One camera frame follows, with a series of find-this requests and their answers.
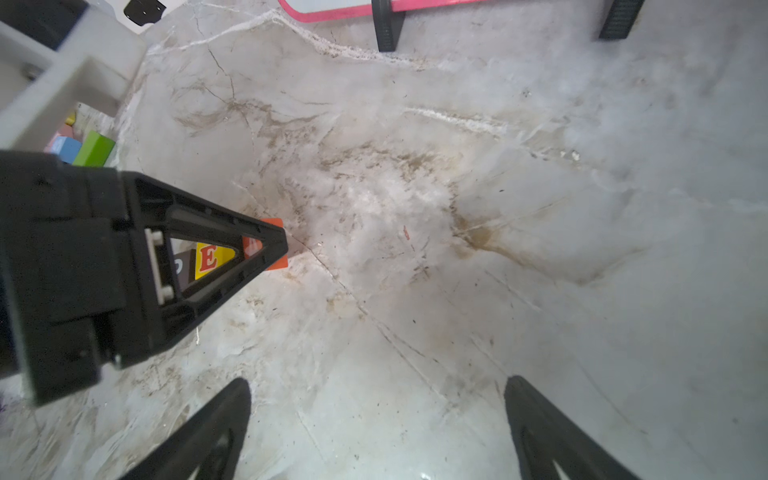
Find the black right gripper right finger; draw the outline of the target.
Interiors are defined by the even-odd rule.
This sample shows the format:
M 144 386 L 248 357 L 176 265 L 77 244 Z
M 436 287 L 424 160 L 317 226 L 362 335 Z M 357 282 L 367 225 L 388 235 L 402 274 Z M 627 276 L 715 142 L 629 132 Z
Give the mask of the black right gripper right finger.
M 507 380 L 504 401 L 523 479 L 635 479 L 524 377 Z

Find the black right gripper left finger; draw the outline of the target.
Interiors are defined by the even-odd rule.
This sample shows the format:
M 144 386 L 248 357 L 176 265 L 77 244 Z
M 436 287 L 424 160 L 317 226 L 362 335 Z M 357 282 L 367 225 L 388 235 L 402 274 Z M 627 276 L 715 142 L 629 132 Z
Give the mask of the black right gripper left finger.
M 232 380 L 125 479 L 232 479 L 246 438 L 251 392 Z

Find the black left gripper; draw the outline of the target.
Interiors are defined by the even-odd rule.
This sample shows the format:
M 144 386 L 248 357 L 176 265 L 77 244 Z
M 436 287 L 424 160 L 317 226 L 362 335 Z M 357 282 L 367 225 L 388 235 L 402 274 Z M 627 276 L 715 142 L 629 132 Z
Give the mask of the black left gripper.
M 1 314 L 36 406 L 99 381 L 96 322 L 126 304 L 114 233 L 127 220 L 140 301 L 113 324 L 118 368 L 178 344 L 288 253 L 283 227 L 147 175 L 2 151 Z

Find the brown P letter block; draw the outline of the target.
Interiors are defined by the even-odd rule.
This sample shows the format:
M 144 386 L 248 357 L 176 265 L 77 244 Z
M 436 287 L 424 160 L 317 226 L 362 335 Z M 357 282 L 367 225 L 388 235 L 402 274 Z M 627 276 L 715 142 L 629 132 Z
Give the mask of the brown P letter block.
M 195 279 L 195 258 L 195 250 L 185 250 L 174 254 L 175 274 L 181 291 L 186 290 Z

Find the yellow E letter block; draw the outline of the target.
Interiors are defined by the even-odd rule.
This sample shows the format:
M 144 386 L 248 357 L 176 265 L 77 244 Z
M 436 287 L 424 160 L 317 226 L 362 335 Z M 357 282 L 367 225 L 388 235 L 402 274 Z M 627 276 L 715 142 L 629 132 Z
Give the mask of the yellow E letter block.
M 214 270 L 222 267 L 232 261 L 237 255 L 237 252 L 229 247 L 202 242 L 196 243 L 195 251 L 195 280 L 200 280 Z

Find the orange A letter block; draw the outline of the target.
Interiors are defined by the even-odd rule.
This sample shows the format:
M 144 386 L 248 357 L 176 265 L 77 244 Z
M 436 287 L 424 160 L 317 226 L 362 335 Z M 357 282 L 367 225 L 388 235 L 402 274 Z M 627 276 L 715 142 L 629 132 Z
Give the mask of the orange A letter block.
M 284 222 L 280 218 L 264 218 L 263 222 L 270 225 L 283 228 Z M 256 258 L 263 255 L 265 251 L 269 250 L 269 244 L 265 240 L 260 240 L 250 236 L 242 237 L 242 250 L 245 260 Z M 276 262 L 271 264 L 267 271 L 284 270 L 289 267 L 289 260 L 287 255 L 283 255 Z

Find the long green block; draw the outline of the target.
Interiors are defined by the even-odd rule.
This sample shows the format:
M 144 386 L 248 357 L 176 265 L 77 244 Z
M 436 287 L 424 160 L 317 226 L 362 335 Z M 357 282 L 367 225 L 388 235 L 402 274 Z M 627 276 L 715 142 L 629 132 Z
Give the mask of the long green block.
M 96 131 L 90 131 L 73 161 L 74 166 L 104 167 L 116 142 Z

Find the light blue block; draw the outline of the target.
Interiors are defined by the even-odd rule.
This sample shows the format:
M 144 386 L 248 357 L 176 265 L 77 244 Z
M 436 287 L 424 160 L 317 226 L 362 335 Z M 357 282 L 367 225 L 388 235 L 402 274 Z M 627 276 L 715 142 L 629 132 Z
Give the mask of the light blue block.
M 55 154 L 67 164 L 73 164 L 82 148 L 82 143 L 67 136 L 56 136 L 50 143 L 48 151 Z

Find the black whiteboard stand foot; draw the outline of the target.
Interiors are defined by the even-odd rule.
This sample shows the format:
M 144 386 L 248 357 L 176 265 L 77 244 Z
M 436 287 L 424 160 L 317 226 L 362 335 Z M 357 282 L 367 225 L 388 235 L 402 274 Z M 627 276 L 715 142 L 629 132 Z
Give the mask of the black whiteboard stand foot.
M 379 51 L 381 53 L 395 52 L 406 12 L 396 12 L 391 0 L 372 0 L 371 7 Z

